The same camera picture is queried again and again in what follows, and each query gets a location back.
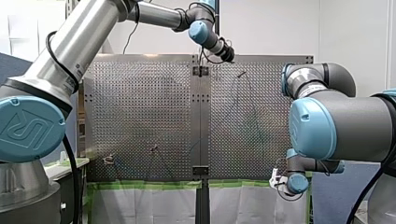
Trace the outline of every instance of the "robot end effector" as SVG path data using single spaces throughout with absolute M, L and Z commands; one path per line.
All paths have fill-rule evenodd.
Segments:
M 170 9 L 145 2 L 136 4 L 137 7 L 129 14 L 128 20 L 168 27 L 175 32 L 189 30 L 189 36 L 195 43 L 220 57 L 224 62 L 233 61 L 233 48 L 224 38 L 213 32 L 216 21 L 214 0 L 191 3 L 188 10 Z
M 286 156 L 286 175 L 280 175 L 273 170 L 270 186 L 286 193 L 289 196 L 302 194 L 308 189 L 306 172 L 320 172 L 326 175 L 341 174 L 345 170 L 344 161 L 319 161 L 299 155 L 293 148 L 289 149 Z

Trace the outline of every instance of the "metal panel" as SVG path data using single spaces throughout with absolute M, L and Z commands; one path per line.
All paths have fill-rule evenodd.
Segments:
M 212 67 L 210 178 L 270 178 L 276 160 L 291 147 L 282 68 L 312 61 L 310 56 L 238 56 L 233 64 Z
M 192 55 L 95 59 L 84 82 L 92 96 L 90 181 L 191 179 L 191 61 Z M 114 164 L 105 165 L 110 155 Z

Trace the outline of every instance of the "metal frame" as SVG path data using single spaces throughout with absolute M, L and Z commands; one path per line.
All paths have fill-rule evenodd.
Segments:
M 209 69 L 209 76 L 194 76 L 192 68 L 197 65 L 197 55 L 187 55 L 191 59 L 190 65 L 190 97 L 191 104 L 191 178 L 190 180 L 201 180 L 202 188 L 197 190 L 196 196 L 196 223 L 209 224 L 210 223 L 210 207 L 209 207 L 209 186 L 208 179 L 210 177 L 210 161 L 209 161 L 209 138 L 210 135 L 210 122 L 211 122 L 211 108 L 212 108 L 212 76 L 214 69 L 219 69 L 222 66 L 229 65 L 211 65 Z M 179 62 L 185 61 L 186 55 L 158 55 L 153 58 L 141 55 L 99 55 L 94 60 L 95 63 L 108 62 L 128 63 L 128 62 L 141 62 L 142 59 L 149 62 Z M 236 63 L 312 63 L 313 57 L 311 56 L 237 56 L 235 57 Z M 92 140 L 92 123 L 93 120 L 89 116 L 92 113 L 92 75 L 88 73 L 85 76 L 85 109 L 86 116 L 86 145 L 87 154 L 90 154 L 90 149 L 93 147 Z M 209 175 L 199 174 L 193 175 L 193 167 L 209 168 Z M 251 178 L 251 176 L 233 176 L 229 178 Z M 168 178 L 156 179 L 159 181 L 169 181 Z
M 312 63 L 313 57 L 243 55 L 236 56 L 234 61 L 234 64 L 212 65 L 211 69 L 212 108 L 210 116 L 213 118 L 209 117 L 209 119 L 211 119 L 210 125 L 213 125 L 210 133 L 211 139 L 213 140 L 211 140 L 210 148 L 207 148 L 210 157 L 209 178 L 269 179 L 271 177 L 272 168 L 275 166 L 274 157 L 283 158 L 286 155 L 286 150 L 291 147 L 291 145 L 288 144 L 289 138 L 285 138 L 285 134 L 288 134 L 288 132 L 287 129 L 279 127 L 277 124 L 278 121 L 274 127 L 268 126 L 273 129 L 282 128 L 282 130 L 284 130 L 281 139 L 286 144 L 283 145 L 279 143 L 279 140 L 275 141 L 275 144 L 272 144 L 271 135 L 273 134 L 267 134 L 269 135 L 268 137 L 265 135 L 256 135 L 269 132 L 269 128 L 265 128 L 265 125 L 273 125 L 272 119 L 279 118 L 280 115 L 283 123 L 282 125 L 287 126 L 287 113 L 289 112 L 287 103 L 290 103 L 290 100 L 283 98 L 280 90 L 280 71 L 282 66 L 286 63 Z M 241 78 L 236 78 L 244 72 L 244 77 L 241 76 Z M 238 88 L 233 86 L 232 83 L 234 81 L 236 83 L 235 86 L 238 86 Z M 234 99 L 229 91 L 238 91 L 237 95 L 242 95 L 242 97 L 236 97 L 242 99 L 238 99 L 237 105 L 233 110 L 230 109 L 230 111 L 226 108 L 233 107 Z M 282 104 L 281 108 L 278 109 L 277 105 L 271 106 L 271 102 L 285 102 L 285 104 Z M 266 116 L 269 114 L 264 112 L 267 104 L 269 104 L 269 111 L 272 111 L 269 112 L 272 115 L 271 118 L 267 118 Z M 251 112 L 251 107 L 253 105 L 256 106 L 255 110 L 257 109 L 254 113 Z M 241 122 L 247 125 L 250 119 L 254 120 L 256 124 L 248 127 L 239 127 L 234 124 L 235 122 Z M 219 125 L 219 123 L 221 123 L 220 128 L 215 127 L 215 125 Z M 256 130 L 259 128 L 262 131 L 256 134 Z M 227 136 L 227 133 L 229 134 L 227 138 L 229 140 L 232 139 L 230 136 L 238 137 L 241 135 L 244 135 L 244 139 L 247 140 L 243 141 L 243 143 L 242 141 L 240 143 L 239 140 L 232 140 L 234 141 L 233 143 L 222 140 Z M 224 134 L 224 137 L 219 138 L 219 134 Z M 277 149 L 277 153 L 268 151 L 271 149 Z M 233 162 L 236 158 L 244 158 L 244 163 L 236 165 L 235 162 Z
M 93 61 L 93 66 L 95 66 L 96 63 L 108 63 L 108 62 L 114 62 L 114 63 L 161 63 L 161 62 L 165 62 L 165 63 L 171 63 L 171 62 L 175 62 L 175 63 L 179 63 L 179 62 L 185 62 L 188 63 L 188 67 L 190 68 L 189 72 L 186 73 L 190 74 L 191 73 L 191 68 L 192 68 L 192 64 L 194 63 L 192 55 L 98 55 L 95 60 Z M 193 77 L 189 77 L 190 83 L 189 88 L 190 88 L 190 93 L 193 92 L 194 86 L 199 87 L 199 84 L 196 84 L 196 81 L 199 81 L 199 79 L 194 79 Z M 93 129 L 93 120 L 92 120 L 92 114 L 94 113 L 94 111 L 92 111 L 92 103 L 94 103 L 94 89 L 92 88 L 94 85 L 94 80 L 92 77 L 92 73 L 88 73 L 85 76 L 84 79 L 84 88 L 85 88 L 85 109 L 87 112 L 87 116 L 86 116 L 86 150 L 87 150 L 87 155 L 93 159 L 91 164 L 92 166 L 95 165 L 97 160 L 100 160 L 100 158 L 97 158 L 96 155 L 94 155 L 94 149 L 95 149 L 95 145 L 94 142 L 92 141 L 92 139 L 94 138 L 94 136 L 92 136 L 92 134 L 94 133 L 94 129 Z M 196 126 L 195 124 L 193 124 L 193 122 L 195 122 L 196 120 L 199 120 L 199 108 L 195 108 L 193 104 L 189 103 L 190 107 L 190 118 L 191 118 L 191 127 L 198 127 L 198 129 L 196 129 L 196 131 L 199 131 L 199 125 Z M 191 141 L 194 140 L 194 138 L 196 138 L 199 135 L 194 134 L 195 131 L 191 131 L 190 136 L 191 136 Z M 153 169 L 155 169 L 156 167 L 156 162 L 163 162 L 163 158 L 161 158 L 161 161 L 155 161 L 158 158 L 156 157 L 166 157 L 167 155 L 163 155 L 163 151 L 160 152 L 160 150 L 158 150 L 159 154 L 161 153 L 161 155 L 158 156 L 153 156 L 154 159 L 152 159 L 152 161 L 147 161 L 147 162 L 152 162 L 152 166 Z M 191 154 L 190 159 L 191 159 L 191 164 L 195 164 L 195 165 L 199 165 L 200 161 L 199 161 L 199 154 L 200 154 L 200 147 L 196 146 L 194 148 L 194 150 L 191 150 Z M 191 180 L 192 177 L 192 169 L 189 169 L 189 171 L 191 176 L 189 177 L 179 177 L 177 175 L 177 177 L 147 177 L 146 180 L 152 180 L 152 181 L 179 181 L 179 180 Z M 105 178 L 102 179 L 102 181 L 111 181 L 112 178 Z

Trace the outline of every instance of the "black cable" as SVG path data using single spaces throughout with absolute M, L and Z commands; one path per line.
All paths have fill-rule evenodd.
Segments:
M 367 184 L 367 186 L 364 188 L 364 190 L 359 195 L 358 200 L 355 202 L 355 204 L 352 207 L 352 210 L 349 213 L 346 224 L 352 223 L 352 221 L 355 217 L 355 214 L 358 211 L 359 206 L 361 205 L 361 202 L 366 197 L 366 194 L 370 191 L 370 189 L 373 187 L 373 185 L 376 183 L 376 181 L 379 179 L 379 177 L 381 177 L 381 175 L 384 174 L 384 168 L 388 167 L 393 162 L 393 159 L 395 156 L 396 156 L 396 144 L 393 146 L 392 150 L 388 154 L 385 161 L 381 164 L 381 167 L 379 168 L 379 170 L 376 172 L 376 174 L 373 176 L 373 178 L 370 180 L 370 182 Z
M 75 93 L 76 91 L 78 91 L 78 80 L 77 80 L 77 78 L 73 75 L 72 72 L 70 72 L 69 69 L 66 68 L 66 66 L 64 66 L 62 63 L 60 63 L 60 62 L 58 61 L 58 59 L 56 58 L 56 56 L 55 56 L 55 54 L 53 53 L 52 48 L 51 48 L 51 46 L 50 46 L 50 38 L 51 38 L 53 35 L 55 35 L 55 34 L 56 34 L 56 31 L 52 31 L 51 33 L 49 33 L 49 34 L 47 35 L 47 38 L 46 38 L 46 47 L 47 47 L 47 51 L 49 52 L 49 55 L 50 55 L 50 57 L 52 58 L 52 60 L 55 61 L 56 64 L 58 64 L 58 66 L 60 66 L 60 67 L 66 72 L 66 74 L 69 75 L 69 76 L 73 79 L 73 81 L 74 81 L 74 83 L 75 83 L 73 93 Z
M 235 83 L 235 81 L 241 77 L 241 75 L 238 75 L 234 80 L 233 80 L 233 84 L 231 85 L 230 88 L 230 92 L 231 94 L 233 94 L 233 85 Z M 238 103 L 239 100 L 239 82 L 238 82 L 238 86 L 237 86 L 237 90 L 236 90 L 236 99 L 233 98 L 233 104 L 230 106 L 230 109 L 227 111 L 226 115 L 224 116 L 224 118 L 219 122 L 219 124 L 217 126 L 215 126 L 211 132 L 214 132 L 217 128 L 221 127 L 221 125 L 223 124 L 223 122 L 231 115 L 231 113 L 233 112 L 233 107 Z M 194 150 L 195 146 L 200 143 L 203 139 L 209 137 L 209 134 L 200 137 L 194 144 L 192 144 L 192 146 L 189 149 L 189 155 L 192 153 L 192 151 Z
M 210 62 L 210 63 L 213 63 L 213 64 L 222 64 L 222 63 L 225 63 L 225 61 L 222 61 L 221 63 L 216 63 L 216 62 L 213 62 L 213 61 L 211 61 L 210 59 L 209 59 L 209 57 L 207 57 L 207 55 L 205 54 L 205 51 L 202 49 L 202 54 L 204 55 L 204 57 L 207 59 L 207 61 L 208 62 Z
M 134 14 L 135 15 L 135 18 L 134 18 L 134 22 L 136 23 L 136 25 L 134 26 L 134 29 L 132 30 L 132 32 L 129 34 L 129 36 L 128 36 L 128 41 L 126 42 L 126 44 L 125 44 L 125 46 L 124 46 L 124 49 L 123 49 L 123 51 L 122 51 L 122 54 L 125 54 L 125 50 L 126 50 L 126 48 L 128 48 L 128 45 L 129 45 L 129 42 L 131 41 L 131 36 L 134 34 L 134 32 L 136 31 L 136 29 L 137 29 L 137 26 L 139 25 L 139 20 L 140 20 L 140 7 L 139 7 L 139 4 L 138 3 L 136 3 L 136 5 L 134 5 L 135 7 L 136 7 L 136 13 Z
M 66 150 L 67 156 L 70 160 L 70 166 L 72 169 L 72 177 L 73 177 L 73 190 L 74 190 L 74 214 L 73 214 L 73 224 L 78 224 L 79 220 L 79 206 L 80 206 L 80 198 L 79 198 L 79 183 L 78 183 L 78 169 L 76 164 L 76 159 L 73 153 L 73 149 L 70 146 L 69 140 L 67 139 L 67 135 L 64 135 L 64 148 Z
M 181 18 L 183 18 L 183 16 L 181 15 L 181 12 L 183 12 L 183 14 L 184 14 L 184 21 L 185 21 L 185 22 L 188 24 L 188 26 L 190 27 L 191 23 L 190 23 L 189 17 L 187 16 L 187 11 L 184 10 L 183 8 L 180 8 L 180 7 L 175 8 L 175 10 L 178 11 L 178 12 L 180 13 L 180 17 L 181 17 Z

